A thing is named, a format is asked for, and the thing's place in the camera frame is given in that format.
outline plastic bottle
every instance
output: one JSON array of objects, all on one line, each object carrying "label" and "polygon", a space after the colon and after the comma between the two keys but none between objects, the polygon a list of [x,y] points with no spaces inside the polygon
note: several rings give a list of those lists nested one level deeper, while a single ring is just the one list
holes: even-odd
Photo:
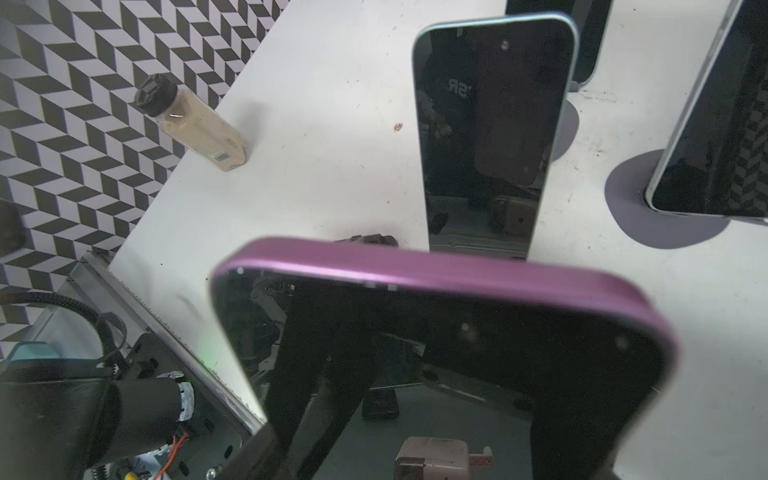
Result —
[{"label": "plastic bottle", "polygon": [[136,106],[171,137],[221,170],[244,164],[246,142],[232,125],[194,93],[162,74],[150,75],[136,91]]}]

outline orange wire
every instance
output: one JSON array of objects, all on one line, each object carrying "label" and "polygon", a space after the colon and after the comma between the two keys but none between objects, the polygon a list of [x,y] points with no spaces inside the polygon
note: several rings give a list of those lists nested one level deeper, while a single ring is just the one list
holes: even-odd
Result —
[{"label": "orange wire", "polygon": [[178,443],[176,443],[176,437],[174,436],[174,444],[170,446],[168,462],[166,462],[165,466],[161,468],[161,470],[157,473],[157,475],[154,476],[152,480],[157,480],[165,473],[166,470],[168,470],[168,467],[170,467],[170,464],[173,463],[174,458],[176,458],[176,453],[179,451],[179,447],[181,447],[181,444],[184,443],[184,440],[186,440],[188,436],[190,436],[190,434],[185,433],[184,436],[179,439]]}]

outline black and white geometric pattern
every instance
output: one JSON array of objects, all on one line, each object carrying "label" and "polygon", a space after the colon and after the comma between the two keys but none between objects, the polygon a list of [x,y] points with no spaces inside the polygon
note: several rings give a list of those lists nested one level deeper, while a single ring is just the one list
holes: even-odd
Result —
[{"label": "black and white geometric pattern", "polygon": [[[29,229],[0,291],[56,290],[85,251],[120,247],[184,154],[136,86],[166,73],[215,108],[287,3],[0,0],[0,197]],[[0,356],[36,313],[2,308]]]},{"label": "black and white geometric pattern", "polygon": [[750,108],[728,207],[740,215],[768,214],[768,72]]}]

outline black cap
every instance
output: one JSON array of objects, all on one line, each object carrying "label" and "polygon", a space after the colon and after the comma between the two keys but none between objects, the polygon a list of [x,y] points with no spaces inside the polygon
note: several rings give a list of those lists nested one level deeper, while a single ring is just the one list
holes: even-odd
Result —
[{"label": "black cap", "polygon": [[134,102],[139,110],[150,117],[156,117],[174,103],[178,90],[179,87],[165,75],[150,75],[136,90]]}]

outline white table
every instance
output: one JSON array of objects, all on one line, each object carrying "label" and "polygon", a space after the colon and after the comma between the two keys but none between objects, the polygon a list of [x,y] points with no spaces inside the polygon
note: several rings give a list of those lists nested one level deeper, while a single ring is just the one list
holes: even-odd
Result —
[{"label": "white table", "polygon": [[[675,383],[617,460],[624,480],[768,478],[768,227],[732,222],[655,250],[624,235],[603,196],[620,162],[666,146],[728,1],[614,2],[597,73],[569,95],[580,131],[551,166],[530,258],[631,279],[680,334]],[[205,279],[270,234],[427,248],[410,47],[430,23],[504,10],[437,3],[293,0],[218,109],[255,145],[249,163],[222,174],[185,156],[111,265],[257,415]]]}]

